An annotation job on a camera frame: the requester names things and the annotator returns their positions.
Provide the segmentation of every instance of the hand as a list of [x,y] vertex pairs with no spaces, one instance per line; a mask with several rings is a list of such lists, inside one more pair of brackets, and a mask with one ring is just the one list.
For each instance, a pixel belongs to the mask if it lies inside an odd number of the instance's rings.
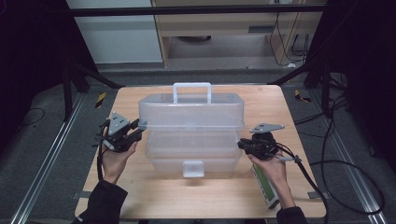
[[123,170],[125,169],[126,162],[129,157],[135,153],[137,142],[134,142],[128,151],[113,152],[106,150],[103,155],[103,169],[105,176],[103,179],[109,183],[117,184]]
[[280,206],[285,209],[294,207],[295,202],[291,196],[287,176],[286,176],[286,163],[278,159],[282,157],[282,151],[278,151],[276,156],[269,161],[260,161],[253,155],[247,155],[247,157],[262,168],[262,172],[273,184],[276,189],[277,195],[279,196]]

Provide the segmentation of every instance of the plastic box handle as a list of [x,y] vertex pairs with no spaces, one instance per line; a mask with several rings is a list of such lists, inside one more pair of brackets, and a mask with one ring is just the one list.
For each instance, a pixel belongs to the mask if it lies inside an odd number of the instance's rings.
[[212,103],[212,85],[209,82],[177,82],[173,85],[174,104],[177,104],[177,88],[179,87],[206,87],[207,103]]

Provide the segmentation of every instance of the wire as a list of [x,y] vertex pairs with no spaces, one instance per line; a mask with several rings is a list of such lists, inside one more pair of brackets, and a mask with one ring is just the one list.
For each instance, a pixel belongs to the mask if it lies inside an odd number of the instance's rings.
[[378,191],[378,195],[381,198],[381,202],[382,203],[380,204],[379,208],[377,210],[375,210],[374,212],[365,212],[365,211],[361,211],[361,210],[358,210],[356,208],[353,208],[353,207],[347,205],[346,203],[343,203],[341,200],[337,199],[334,196],[334,194],[330,191],[330,189],[326,189],[327,192],[329,193],[329,195],[332,197],[332,199],[334,199],[336,202],[340,203],[341,205],[343,205],[344,207],[348,208],[349,210],[351,210],[353,212],[356,212],[356,213],[359,213],[359,214],[362,214],[362,215],[367,215],[367,216],[378,214],[384,209],[384,207],[385,207],[385,196],[384,196],[384,193],[382,192],[381,188],[375,183],[375,181],[370,177],[370,175],[367,172],[365,172],[364,170],[362,170],[359,166],[354,165],[354,164],[349,163],[349,162],[346,162],[346,161],[338,161],[338,160],[316,161],[316,162],[311,162],[309,164],[311,166],[314,166],[314,165],[318,165],[318,164],[322,164],[322,163],[341,163],[341,164],[345,164],[345,165],[348,165],[348,166],[352,166],[353,168],[359,170],[362,174],[364,174],[366,176],[367,179],[370,180],[370,182],[373,184],[375,189]]
[[298,132],[299,134],[303,134],[303,135],[308,135],[308,136],[311,136],[311,137],[317,137],[317,138],[324,138],[324,135],[323,136],[319,136],[319,135],[315,135],[315,134],[312,134],[312,133],[301,133],[301,132]]
[[330,75],[330,80],[331,80],[331,85],[335,89],[339,91],[345,91],[347,89],[347,85],[344,83],[343,76],[341,76],[341,80],[338,80],[337,78],[333,77]]
[[[335,108],[335,105],[336,105],[336,101],[333,102],[333,107],[332,107],[332,108]],[[325,189],[328,191],[329,195],[330,195],[336,202],[340,203],[340,204],[343,205],[345,208],[347,208],[347,209],[349,209],[349,210],[351,210],[351,211],[353,211],[353,212],[359,213],[359,214],[363,214],[363,215],[375,215],[375,214],[378,214],[378,213],[380,213],[380,212],[383,210],[383,208],[385,207],[385,197],[384,197],[384,194],[382,193],[382,190],[381,190],[381,189],[379,188],[379,186],[374,182],[374,180],[373,180],[366,172],[364,172],[361,168],[359,168],[358,166],[356,166],[356,165],[354,165],[354,164],[351,164],[351,163],[348,163],[348,162],[345,162],[345,161],[325,161],[325,160],[324,160],[325,149],[326,149],[326,142],[327,142],[328,137],[330,136],[330,129],[331,129],[333,123],[334,123],[334,118],[333,118],[334,109],[331,109],[331,110],[330,110],[330,113],[331,113],[331,115],[330,115],[330,124],[329,124],[329,128],[327,129],[327,132],[326,132],[326,134],[325,134],[325,138],[324,138],[323,143],[322,143],[322,152],[321,152],[320,161],[319,161],[319,162],[314,162],[314,163],[311,163],[311,164],[318,164],[318,163],[320,164],[320,171],[321,171],[321,177],[322,177],[323,185],[324,185]],[[351,207],[351,206],[349,206],[349,205],[343,203],[341,200],[339,200],[339,199],[337,199],[336,197],[334,197],[334,194],[330,191],[330,188],[329,188],[329,186],[328,186],[328,184],[327,184],[327,181],[326,181],[326,178],[325,178],[325,175],[324,175],[324,163],[326,163],[326,162],[339,162],[339,163],[347,164],[347,165],[353,166],[354,168],[360,170],[363,174],[365,174],[365,175],[371,180],[371,182],[374,184],[374,186],[376,187],[376,189],[378,190],[378,193],[379,193],[379,195],[380,195],[381,202],[382,202],[381,205],[380,205],[380,207],[379,207],[379,209],[377,209],[377,210],[374,211],[374,212],[365,212],[365,211],[361,211],[361,210],[358,210],[358,209],[356,209],[356,208],[353,208],[353,207]]]
[[[330,108],[330,110],[337,110],[338,108],[341,108],[342,106],[346,105],[346,104],[342,105],[342,103],[344,103],[344,102],[346,102],[346,101],[347,101],[347,100],[343,100],[343,101],[341,101],[341,102],[339,102],[339,103],[334,104],[334,105]],[[311,116],[308,116],[308,117],[303,118],[303,119],[297,119],[297,120],[294,121],[294,125],[299,125],[299,124],[307,123],[308,121],[317,119],[317,118],[319,118],[319,117],[322,116],[322,115],[326,115],[326,113],[325,113],[325,112],[321,112],[321,113],[318,113],[318,114],[316,114],[316,115],[311,115]]]
[[[280,30],[279,30],[279,26],[278,26],[278,21],[279,21],[279,12],[276,13],[276,21],[275,21],[275,24],[274,24],[274,29],[273,29],[273,31],[271,32],[271,35],[270,35],[270,46],[271,46],[272,52],[274,53],[274,55],[276,55],[276,54],[275,54],[275,51],[274,51],[274,48],[273,48],[273,46],[272,46],[272,37],[273,37],[273,34],[274,34],[275,29],[277,29],[277,32],[278,32],[278,34],[279,34],[279,39],[280,39],[280,42],[281,42],[281,44],[282,44],[283,53],[285,54],[285,56],[291,61],[291,63],[300,62],[301,60],[291,59],[291,58],[288,56],[288,53],[286,52],[285,44],[284,44],[283,39],[282,39],[282,35],[280,34]],[[275,60],[276,60],[276,63],[277,63],[278,65],[281,65],[281,66],[287,65],[287,64],[282,64],[282,63],[278,62],[276,58],[275,58]]]
[[29,111],[32,111],[32,110],[41,110],[42,114],[41,114],[40,118],[38,118],[37,120],[32,121],[30,123],[23,123],[23,124],[21,124],[21,126],[29,126],[29,125],[35,124],[35,123],[39,122],[40,120],[42,120],[44,118],[44,115],[46,114],[46,111],[42,108],[30,108]]
[[294,37],[293,44],[291,45],[291,52],[294,56],[302,57],[303,64],[305,63],[306,55],[308,54],[308,42],[309,42],[309,35],[305,35],[304,47],[303,49],[294,49],[295,43],[297,42],[299,35]]
[[326,209],[326,214],[324,216],[324,223],[327,224],[329,222],[329,205],[327,203],[327,199],[326,197],[323,195],[323,193],[320,191],[320,189],[318,188],[318,186],[315,184],[315,182],[312,180],[311,176],[309,176],[308,172],[306,171],[305,167],[303,166],[300,158],[297,155],[294,155],[291,150],[286,147],[283,144],[280,143],[276,143],[277,144],[277,148],[284,151],[286,154],[288,154],[289,156],[291,156],[292,158],[294,158],[295,163],[297,163],[297,165],[299,166],[300,170],[303,172],[303,175],[305,177],[305,179],[308,181],[308,183],[311,185],[311,187],[318,193],[318,195],[320,196],[320,199],[323,201],[323,205]]
[[102,124],[102,128],[100,131],[99,149],[98,149],[98,155],[96,157],[96,168],[97,168],[99,180],[103,179],[103,171],[102,171],[103,155],[107,151],[107,148],[105,149],[105,151],[102,152],[102,145],[103,145],[103,140],[107,136],[107,132],[105,132],[105,129],[108,128],[109,125],[110,125],[110,119],[106,119],[106,121]]

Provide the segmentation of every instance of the translucent plastic storage box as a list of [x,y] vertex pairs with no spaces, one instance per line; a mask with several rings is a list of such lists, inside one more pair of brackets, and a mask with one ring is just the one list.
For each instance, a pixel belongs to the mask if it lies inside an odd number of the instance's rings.
[[[177,94],[178,87],[207,92]],[[158,172],[232,172],[244,127],[244,101],[235,93],[212,94],[209,83],[175,83],[173,94],[151,94],[139,102],[139,128],[148,131],[146,156]]]

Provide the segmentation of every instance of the wooden table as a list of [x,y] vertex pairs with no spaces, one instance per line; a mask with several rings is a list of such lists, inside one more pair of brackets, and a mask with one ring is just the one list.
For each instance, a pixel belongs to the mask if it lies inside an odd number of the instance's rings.
[[[183,92],[197,91],[186,89]],[[138,101],[152,93],[171,93],[171,86],[131,87],[119,90],[112,111],[137,119]],[[235,92],[245,101],[246,127],[241,137],[250,138],[249,129],[261,122],[283,124],[274,131],[277,142],[299,155],[307,172],[313,177],[303,146],[297,134],[282,90],[278,86],[232,85],[213,86],[212,92]],[[259,185],[245,155],[231,174],[205,174],[204,178],[182,178],[161,175],[154,171],[145,157],[149,132],[143,132],[136,153],[128,160],[118,185],[129,192],[121,209],[121,218],[269,218],[276,217],[279,205],[268,209]],[[309,199],[313,191],[294,162],[287,163],[291,193],[307,217],[323,217],[325,209],[320,199]],[[92,191],[97,179],[96,160],[88,174],[84,190]],[[80,198],[76,216],[87,207],[88,199]]]

